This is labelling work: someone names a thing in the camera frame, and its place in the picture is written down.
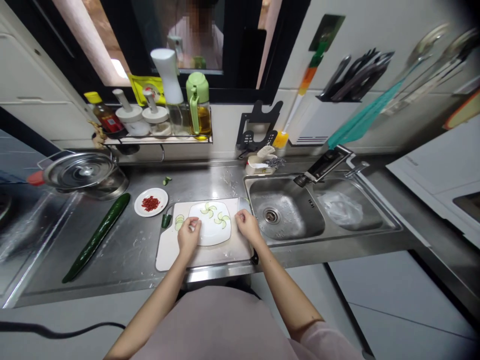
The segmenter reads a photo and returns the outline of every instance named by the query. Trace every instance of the sink drain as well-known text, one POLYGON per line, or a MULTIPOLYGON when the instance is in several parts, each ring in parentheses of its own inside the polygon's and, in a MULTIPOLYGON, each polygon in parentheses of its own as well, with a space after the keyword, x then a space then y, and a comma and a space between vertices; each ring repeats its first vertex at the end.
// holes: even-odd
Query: sink drain
POLYGON ((267 223, 275 225, 280 222, 280 213, 273 207, 267 207, 263 210, 263 218, 267 223))

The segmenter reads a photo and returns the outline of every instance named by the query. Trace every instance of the small white plate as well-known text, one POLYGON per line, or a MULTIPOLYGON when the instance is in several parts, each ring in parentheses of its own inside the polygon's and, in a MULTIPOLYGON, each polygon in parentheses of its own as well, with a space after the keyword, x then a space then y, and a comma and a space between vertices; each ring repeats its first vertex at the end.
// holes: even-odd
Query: small white plate
POLYGON ((165 192, 165 190, 159 187, 152 187, 151 189, 145 190, 140 195, 138 195, 138 197, 135 200, 135 204, 133 204, 133 208, 135 209, 135 212, 141 217, 149 218, 151 216, 161 213, 163 209, 167 207, 168 202, 169 202, 169 195, 165 192), (152 211, 147 211, 142 206, 142 202, 144 201, 145 198, 149 198, 151 196, 158 199, 160 204, 156 209, 152 211))

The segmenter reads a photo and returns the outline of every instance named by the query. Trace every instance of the chopped red chili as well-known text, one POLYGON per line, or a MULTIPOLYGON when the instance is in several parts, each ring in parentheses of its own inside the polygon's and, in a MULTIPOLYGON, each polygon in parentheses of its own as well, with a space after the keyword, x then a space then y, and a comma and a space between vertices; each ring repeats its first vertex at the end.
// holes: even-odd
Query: chopped red chili
POLYGON ((156 208, 159 207, 159 205, 160 205, 160 201, 153 196, 146 197, 141 202, 141 206, 144 207, 145 210, 148 211, 148 212, 151 212, 152 210, 155 210, 156 208))

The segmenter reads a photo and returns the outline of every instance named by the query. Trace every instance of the pot handle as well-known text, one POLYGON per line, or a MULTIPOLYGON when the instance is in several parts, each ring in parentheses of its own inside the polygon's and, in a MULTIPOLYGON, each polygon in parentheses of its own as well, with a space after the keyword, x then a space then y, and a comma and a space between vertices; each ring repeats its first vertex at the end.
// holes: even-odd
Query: pot handle
POLYGON ((36 165, 38 166, 39 169, 45 170, 45 168, 44 168, 42 165, 40 165, 40 164, 42 164, 43 162, 45 162, 45 161, 47 161, 47 160, 53 161, 53 160, 52 160, 53 157, 56 157, 58 154, 62 154, 62 153, 75 154, 74 151, 62 150, 62 151, 59 151, 59 152, 54 153, 53 155, 50 155, 49 157, 44 158, 43 160, 40 160, 39 162, 36 163, 36 165))

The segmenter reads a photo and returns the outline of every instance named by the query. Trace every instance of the plastic bag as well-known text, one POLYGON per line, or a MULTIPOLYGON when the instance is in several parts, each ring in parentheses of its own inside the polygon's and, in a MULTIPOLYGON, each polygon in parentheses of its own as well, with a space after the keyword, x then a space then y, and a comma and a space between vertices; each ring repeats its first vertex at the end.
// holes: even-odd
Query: plastic bag
POLYGON ((326 191, 317 199, 337 225, 357 225, 364 218, 362 205, 341 192, 326 191))

